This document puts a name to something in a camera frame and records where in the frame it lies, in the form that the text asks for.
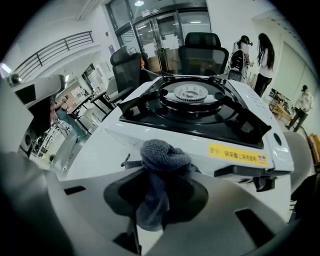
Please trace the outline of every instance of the metal railing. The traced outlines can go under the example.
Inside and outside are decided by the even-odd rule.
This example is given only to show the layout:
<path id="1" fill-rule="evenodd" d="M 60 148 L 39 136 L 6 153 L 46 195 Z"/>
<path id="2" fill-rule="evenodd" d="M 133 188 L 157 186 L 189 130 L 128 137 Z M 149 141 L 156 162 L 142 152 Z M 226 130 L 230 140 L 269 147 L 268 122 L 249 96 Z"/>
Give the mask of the metal railing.
<path id="1" fill-rule="evenodd" d="M 73 34 L 47 45 L 22 62 L 14 70 L 14 73 L 18 73 L 23 81 L 28 80 L 30 76 L 53 59 L 78 47 L 92 44 L 94 40 L 91 33 L 92 31 L 86 31 Z"/>

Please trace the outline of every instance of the mesh chair back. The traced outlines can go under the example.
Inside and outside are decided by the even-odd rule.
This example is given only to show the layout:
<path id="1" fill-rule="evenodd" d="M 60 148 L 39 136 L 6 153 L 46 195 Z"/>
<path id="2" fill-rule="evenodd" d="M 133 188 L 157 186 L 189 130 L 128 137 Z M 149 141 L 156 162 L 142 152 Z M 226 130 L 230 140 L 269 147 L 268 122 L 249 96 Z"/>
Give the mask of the mesh chair back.
<path id="1" fill-rule="evenodd" d="M 179 57 L 183 75 L 212 76 L 223 74 L 229 52 L 221 47 L 214 33 L 191 32 L 180 46 Z"/>
<path id="2" fill-rule="evenodd" d="M 118 93 L 128 87 L 139 87 L 141 54 L 130 55 L 122 49 L 117 50 L 110 58 Z"/>

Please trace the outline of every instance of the glass door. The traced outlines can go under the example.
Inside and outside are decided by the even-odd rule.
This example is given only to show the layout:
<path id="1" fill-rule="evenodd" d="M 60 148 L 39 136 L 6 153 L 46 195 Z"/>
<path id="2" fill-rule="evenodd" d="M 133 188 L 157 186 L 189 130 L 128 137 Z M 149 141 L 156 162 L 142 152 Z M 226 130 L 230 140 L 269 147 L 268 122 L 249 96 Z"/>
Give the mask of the glass door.
<path id="1" fill-rule="evenodd" d="M 176 13 L 161 15 L 135 26 L 150 71 L 180 74 L 178 48 L 183 43 Z"/>

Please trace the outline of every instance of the yellow label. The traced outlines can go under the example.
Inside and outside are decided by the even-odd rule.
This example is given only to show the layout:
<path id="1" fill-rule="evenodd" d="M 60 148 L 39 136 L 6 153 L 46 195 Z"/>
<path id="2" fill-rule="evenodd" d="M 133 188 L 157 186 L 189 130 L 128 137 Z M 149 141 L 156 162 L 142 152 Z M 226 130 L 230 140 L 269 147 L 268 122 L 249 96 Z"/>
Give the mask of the yellow label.
<path id="1" fill-rule="evenodd" d="M 257 165 L 268 165 L 267 155 L 251 150 L 240 149 L 233 146 L 221 145 L 217 143 L 209 143 L 210 156 L 225 158 L 234 161 L 246 162 Z"/>

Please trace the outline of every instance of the burner cap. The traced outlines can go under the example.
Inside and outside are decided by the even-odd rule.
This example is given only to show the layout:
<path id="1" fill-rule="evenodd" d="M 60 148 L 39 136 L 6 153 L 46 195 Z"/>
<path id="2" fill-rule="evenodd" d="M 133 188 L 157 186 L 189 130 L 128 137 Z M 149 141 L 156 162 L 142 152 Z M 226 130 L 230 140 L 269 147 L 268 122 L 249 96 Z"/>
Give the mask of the burner cap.
<path id="1" fill-rule="evenodd" d="M 173 91 L 174 96 L 184 102 L 201 102 L 208 96 L 208 90 L 201 85 L 183 84 Z"/>

